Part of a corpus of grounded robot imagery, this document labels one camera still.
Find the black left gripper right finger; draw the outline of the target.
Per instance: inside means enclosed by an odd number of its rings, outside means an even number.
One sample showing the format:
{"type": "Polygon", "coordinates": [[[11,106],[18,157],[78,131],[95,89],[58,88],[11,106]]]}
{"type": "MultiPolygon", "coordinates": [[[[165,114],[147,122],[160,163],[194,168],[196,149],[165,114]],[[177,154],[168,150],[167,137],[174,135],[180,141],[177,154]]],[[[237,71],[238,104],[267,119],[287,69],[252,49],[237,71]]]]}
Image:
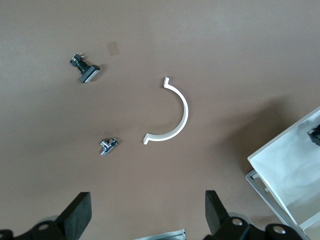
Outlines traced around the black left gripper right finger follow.
{"type": "Polygon", "coordinates": [[[249,239],[249,223],[239,214],[230,215],[214,190],[205,191],[205,218],[211,234],[204,240],[249,239]]]}

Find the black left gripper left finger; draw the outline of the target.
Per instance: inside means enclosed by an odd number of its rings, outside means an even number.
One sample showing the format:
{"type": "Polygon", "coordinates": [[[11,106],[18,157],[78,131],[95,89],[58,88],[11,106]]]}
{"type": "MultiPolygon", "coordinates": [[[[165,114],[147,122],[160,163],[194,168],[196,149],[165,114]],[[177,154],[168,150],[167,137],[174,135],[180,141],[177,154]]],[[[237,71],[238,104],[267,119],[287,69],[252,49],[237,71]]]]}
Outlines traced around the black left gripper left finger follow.
{"type": "Polygon", "coordinates": [[[79,240],[92,219],[91,194],[80,192],[55,219],[36,224],[16,240],[79,240]]]}

